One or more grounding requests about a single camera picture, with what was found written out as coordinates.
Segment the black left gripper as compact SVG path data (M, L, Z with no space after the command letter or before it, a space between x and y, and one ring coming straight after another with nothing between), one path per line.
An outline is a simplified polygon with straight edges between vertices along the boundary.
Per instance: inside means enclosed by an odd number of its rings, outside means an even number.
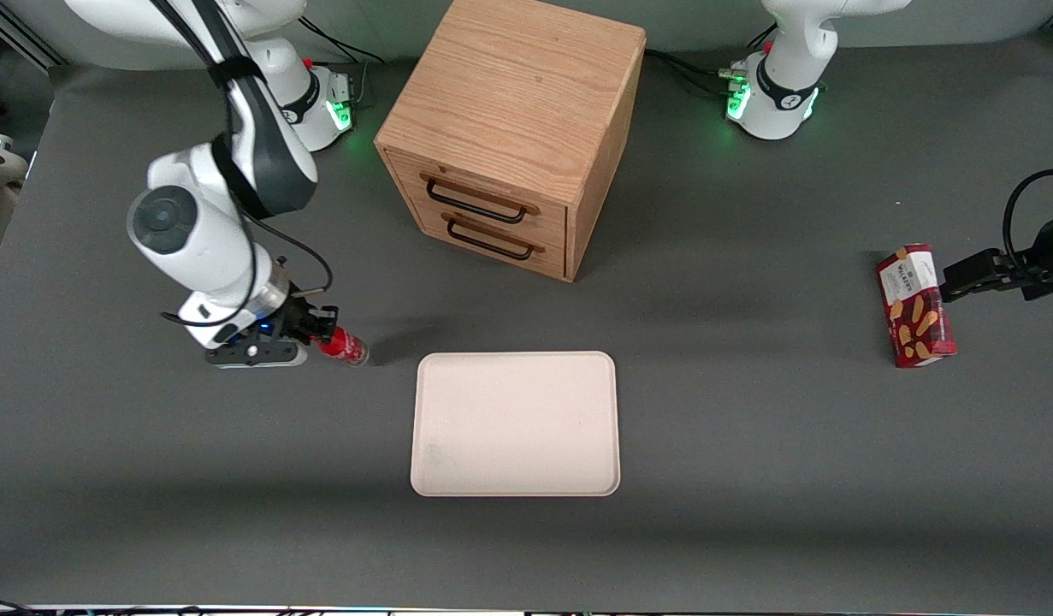
M1053 295L1053 219L1036 234L1030 249L1015 253L1021 269L1024 300L1027 303ZM989 291L1011 291L1020 285L1014 260L1002 250L984 249L945 266L940 293L945 304Z

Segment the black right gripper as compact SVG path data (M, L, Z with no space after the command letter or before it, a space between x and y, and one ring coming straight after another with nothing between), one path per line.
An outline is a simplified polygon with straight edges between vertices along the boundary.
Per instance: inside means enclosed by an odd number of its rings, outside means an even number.
M306 298L297 296L298 292L299 289L291 287L281 307L265 318L265 335L277 340L289 338L302 344L326 346L332 340L332 332L338 327L339 307L322 305L318 310Z

